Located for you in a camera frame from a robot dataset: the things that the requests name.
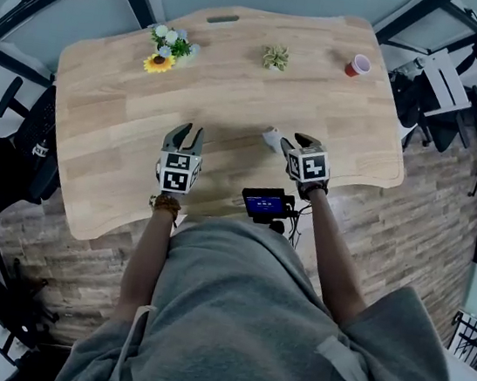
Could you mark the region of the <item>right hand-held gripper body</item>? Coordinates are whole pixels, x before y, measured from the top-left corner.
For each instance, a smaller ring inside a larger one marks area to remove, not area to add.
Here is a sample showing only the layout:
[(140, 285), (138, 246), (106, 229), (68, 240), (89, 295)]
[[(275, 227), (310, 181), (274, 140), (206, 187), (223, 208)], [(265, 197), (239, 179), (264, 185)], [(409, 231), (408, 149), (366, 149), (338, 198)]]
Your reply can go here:
[(302, 182), (326, 181), (330, 178), (330, 162), (323, 146), (308, 146), (288, 151), (286, 156), (291, 179)]

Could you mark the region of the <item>person's right hand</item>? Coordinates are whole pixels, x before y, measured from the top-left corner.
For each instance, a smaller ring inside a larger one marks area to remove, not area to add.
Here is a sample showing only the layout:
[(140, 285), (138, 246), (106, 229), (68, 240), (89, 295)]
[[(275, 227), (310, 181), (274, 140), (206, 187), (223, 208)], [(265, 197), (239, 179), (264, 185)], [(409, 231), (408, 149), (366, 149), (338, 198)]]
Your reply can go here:
[(296, 180), (295, 183), (297, 187), (297, 192), (299, 193), (299, 197), (303, 201), (310, 201), (310, 193), (312, 191), (323, 190), (325, 194), (328, 194), (329, 191), (329, 182), (327, 180), (317, 180), (304, 183), (299, 180)]

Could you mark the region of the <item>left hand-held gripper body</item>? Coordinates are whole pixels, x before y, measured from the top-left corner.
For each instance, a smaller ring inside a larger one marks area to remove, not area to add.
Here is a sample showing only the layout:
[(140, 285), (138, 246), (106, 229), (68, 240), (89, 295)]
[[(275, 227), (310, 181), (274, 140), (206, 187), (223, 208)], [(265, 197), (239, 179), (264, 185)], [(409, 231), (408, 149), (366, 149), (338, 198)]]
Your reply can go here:
[(201, 156), (162, 151), (156, 176), (163, 192), (188, 194), (201, 172)]

